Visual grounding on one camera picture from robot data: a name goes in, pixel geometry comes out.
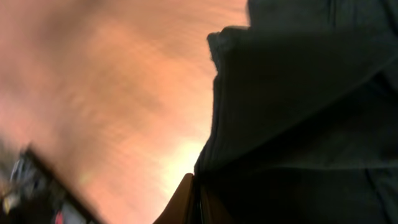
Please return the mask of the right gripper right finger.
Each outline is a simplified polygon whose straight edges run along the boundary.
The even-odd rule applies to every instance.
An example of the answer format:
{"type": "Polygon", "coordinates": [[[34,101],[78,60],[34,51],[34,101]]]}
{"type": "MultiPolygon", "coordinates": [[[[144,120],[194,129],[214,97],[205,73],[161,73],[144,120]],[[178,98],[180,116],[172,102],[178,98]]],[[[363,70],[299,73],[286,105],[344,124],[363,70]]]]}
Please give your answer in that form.
{"type": "Polygon", "coordinates": [[[236,224],[216,192],[205,185],[200,186],[200,211],[204,224],[236,224]]]}

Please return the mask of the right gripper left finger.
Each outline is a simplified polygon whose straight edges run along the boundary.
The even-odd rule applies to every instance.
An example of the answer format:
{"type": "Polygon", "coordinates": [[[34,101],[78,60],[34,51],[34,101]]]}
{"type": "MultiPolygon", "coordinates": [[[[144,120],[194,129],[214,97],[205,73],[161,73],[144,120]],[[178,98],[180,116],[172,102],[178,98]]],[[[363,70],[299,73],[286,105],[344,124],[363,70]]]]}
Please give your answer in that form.
{"type": "Polygon", "coordinates": [[[154,224],[186,224],[192,208],[194,175],[187,173],[154,224]]]}

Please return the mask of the black t-shirt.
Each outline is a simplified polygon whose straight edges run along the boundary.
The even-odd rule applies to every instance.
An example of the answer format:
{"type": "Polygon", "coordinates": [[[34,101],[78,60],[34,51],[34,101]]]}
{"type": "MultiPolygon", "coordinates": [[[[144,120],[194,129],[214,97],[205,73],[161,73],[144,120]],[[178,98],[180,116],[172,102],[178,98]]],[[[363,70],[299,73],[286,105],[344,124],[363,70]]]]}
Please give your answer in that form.
{"type": "Polygon", "coordinates": [[[200,186],[236,223],[397,222],[397,2],[249,1],[209,34],[200,186]]]}

